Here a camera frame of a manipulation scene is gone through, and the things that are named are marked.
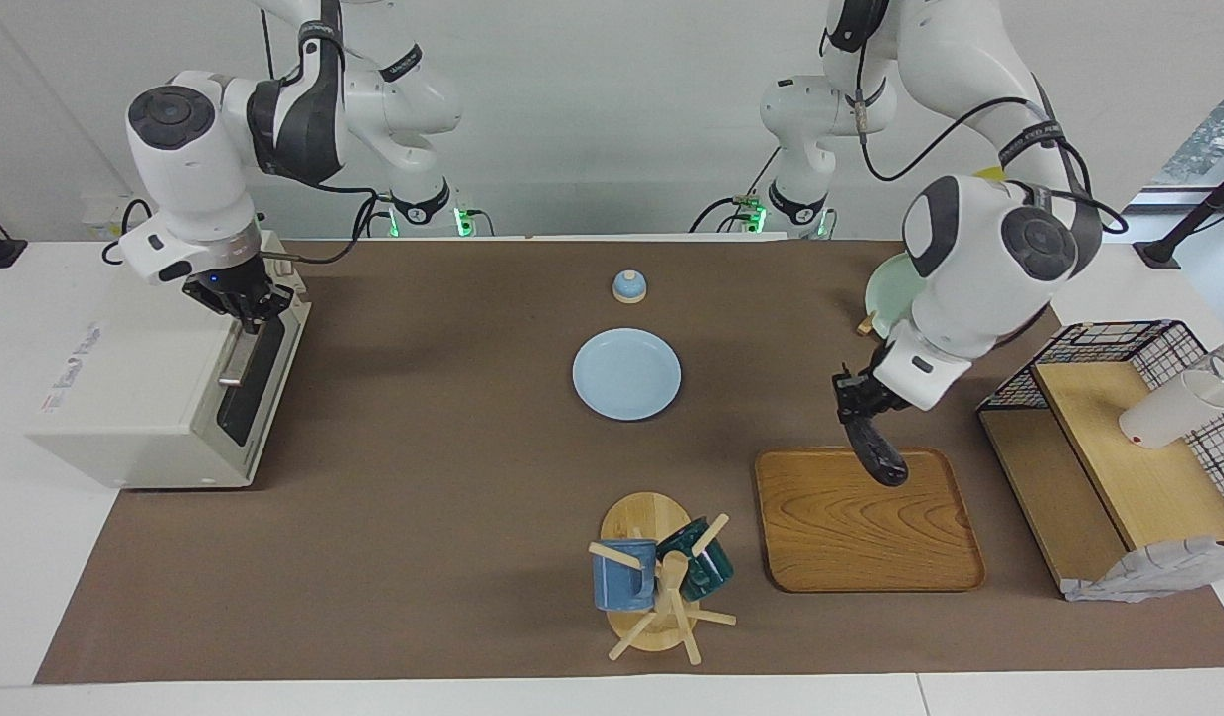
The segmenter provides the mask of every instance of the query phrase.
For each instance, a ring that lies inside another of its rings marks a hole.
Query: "brown table mat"
[[[328,252],[329,246],[313,246]],[[883,425],[951,459],[988,581],[965,594],[785,594],[766,579],[753,461],[843,444],[829,377],[862,366],[863,285],[894,244],[366,244],[307,268],[316,308],[257,483],[122,493],[39,683],[583,677],[638,672],[1224,666],[1212,589],[1062,602],[973,414],[1054,322],[990,354],[933,416]],[[619,305],[621,268],[649,280]],[[640,327],[683,364],[661,416],[595,416],[585,339]],[[585,545],[616,499],[730,513],[734,579],[704,663],[627,654]]]

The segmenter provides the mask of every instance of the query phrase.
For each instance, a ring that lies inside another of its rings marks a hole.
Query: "blue mug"
[[[640,570],[594,556],[594,603],[603,612],[643,612],[656,603],[656,541],[603,539],[603,547],[638,557]]]

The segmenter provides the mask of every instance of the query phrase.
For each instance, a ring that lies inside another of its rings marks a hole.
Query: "wooden shelf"
[[[1036,379],[1125,547],[1224,539],[1224,498],[1189,446],[1138,448],[1121,433],[1121,412],[1148,393],[1130,364],[1040,364]]]
[[[984,411],[979,417],[1053,579],[1102,579],[1129,548],[1053,411]]]

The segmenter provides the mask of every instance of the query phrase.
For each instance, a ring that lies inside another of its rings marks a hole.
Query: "wooden tray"
[[[846,448],[774,449],[756,459],[766,562],[785,591],[967,591],[983,557],[942,453],[903,450],[907,485],[887,488]]]

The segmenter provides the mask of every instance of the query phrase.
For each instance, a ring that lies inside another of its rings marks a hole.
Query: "wooden board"
[[[775,449],[756,459],[771,579],[785,591],[967,591],[982,553],[951,465],[903,450],[907,485],[887,488],[849,449]]]
[[[1184,441],[1138,448],[1121,412],[1148,393],[1130,364],[1043,364],[1036,379],[1130,550],[1193,536],[1224,539],[1224,498]]]
[[[1053,579],[1102,579],[1129,550],[1053,411],[985,411],[979,419]]]

